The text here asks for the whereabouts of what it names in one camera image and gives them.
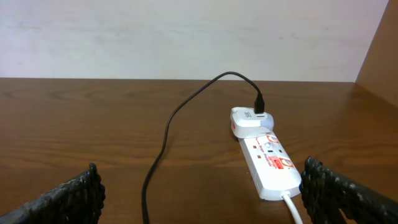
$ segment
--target power strip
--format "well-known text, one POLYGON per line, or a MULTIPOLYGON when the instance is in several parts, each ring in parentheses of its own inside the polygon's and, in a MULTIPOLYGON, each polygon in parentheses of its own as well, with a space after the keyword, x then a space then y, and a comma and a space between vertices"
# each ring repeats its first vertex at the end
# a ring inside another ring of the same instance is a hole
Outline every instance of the power strip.
POLYGON ((283 200, 300 193, 300 173, 274 132, 251 139, 239 139, 244 158, 261 199, 283 200))
POLYGON ((300 173, 272 131, 270 114, 255 114, 252 108, 233 108, 231 129, 242 151, 256 185, 264 200, 283 200, 300 193, 300 173))

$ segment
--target white cable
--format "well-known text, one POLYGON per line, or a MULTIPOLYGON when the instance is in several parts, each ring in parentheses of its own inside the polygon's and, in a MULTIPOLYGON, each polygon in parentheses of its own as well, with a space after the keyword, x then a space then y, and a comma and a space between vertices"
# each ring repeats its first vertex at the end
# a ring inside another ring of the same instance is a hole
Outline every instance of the white cable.
POLYGON ((294 205, 292 199, 287 194, 282 195, 282 198, 285 200, 286 205, 288 206, 290 212, 292 213, 294 222, 296 224, 303 224, 303 221, 301 220, 300 214, 297 211, 296 206, 294 205))

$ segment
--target extension socket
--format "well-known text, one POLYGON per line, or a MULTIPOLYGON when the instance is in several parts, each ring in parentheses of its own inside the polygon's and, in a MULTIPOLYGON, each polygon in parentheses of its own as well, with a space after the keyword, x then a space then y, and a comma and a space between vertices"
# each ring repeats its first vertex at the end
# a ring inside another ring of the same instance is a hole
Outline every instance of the extension socket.
POLYGON ((254 114, 252 108, 233 108, 231 112, 231 129, 239 139, 260 198, 264 200, 283 200, 282 196, 285 194, 289 197, 294 197, 300 193, 300 173, 293 165, 274 132, 272 130, 267 133, 263 132, 264 127, 261 127, 261 121, 265 120, 267 118, 264 119, 261 114, 254 114), (242 136, 242 133, 245 136, 257 137, 240 138, 239 136, 242 136))

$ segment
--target black charging cable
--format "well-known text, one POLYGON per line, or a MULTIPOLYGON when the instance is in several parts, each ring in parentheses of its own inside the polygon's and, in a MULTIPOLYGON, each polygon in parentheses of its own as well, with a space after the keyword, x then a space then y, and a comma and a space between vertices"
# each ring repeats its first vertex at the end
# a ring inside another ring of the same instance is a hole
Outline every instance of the black charging cable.
POLYGON ((195 97, 197 94, 199 94, 201 91, 203 91, 205 88, 210 86, 213 82, 217 81, 219 78, 225 76, 225 75, 236 75, 238 77, 241 77, 244 79, 246 82, 248 82, 250 85, 252 85, 256 90, 257 90, 257 98, 254 102, 254 112, 256 114, 263 113, 264 112, 264 100, 262 99, 262 94, 260 89, 254 84, 252 81, 250 81, 248 78, 244 77, 243 75, 239 74, 238 72, 224 72, 221 75, 218 75, 216 78, 212 79, 212 81, 208 82, 206 85, 204 85, 202 88, 200 88, 198 91, 196 91, 194 94, 192 94, 190 97, 188 97, 180 106, 178 106, 173 113, 170 115, 169 120, 167 121, 166 124, 166 130, 164 133, 164 138, 163 138, 163 145, 162 145, 162 150, 160 151, 159 155, 157 156, 155 162, 152 164, 150 167, 147 177, 145 178, 144 184, 142 185, 142 192, 141 192, 141 207, 142 207, 142 222, 144 224, 149 224, 149 214, 148 214, 148 208, 147 208, 147 188, 148 188, 148 183, 150 181, 150 178, 155 172, 155 168, 157 163, 160 161, 160 158, 162 157, 164 150, 166 148, 166 142, 167 142, 167 133, 169 132, 169 126, 170 122, 173 119, 174 115, 185 105, 190 101, 193 97, 195 97))

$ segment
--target black woven object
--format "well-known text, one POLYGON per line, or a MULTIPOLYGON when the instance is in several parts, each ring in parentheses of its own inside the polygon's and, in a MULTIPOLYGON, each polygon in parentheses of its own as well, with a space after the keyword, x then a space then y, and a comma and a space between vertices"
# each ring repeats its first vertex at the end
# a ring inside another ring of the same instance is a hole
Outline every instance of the black woven object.
POLYGON ((300 191, 307 213, 314 224, 398 223, 398 203, 337 174, 309 157, 301 174, 300 191))
POLYGON ((95 164, 77 177, 0 217, 0 224, 97 224, 105 187, 95 164))

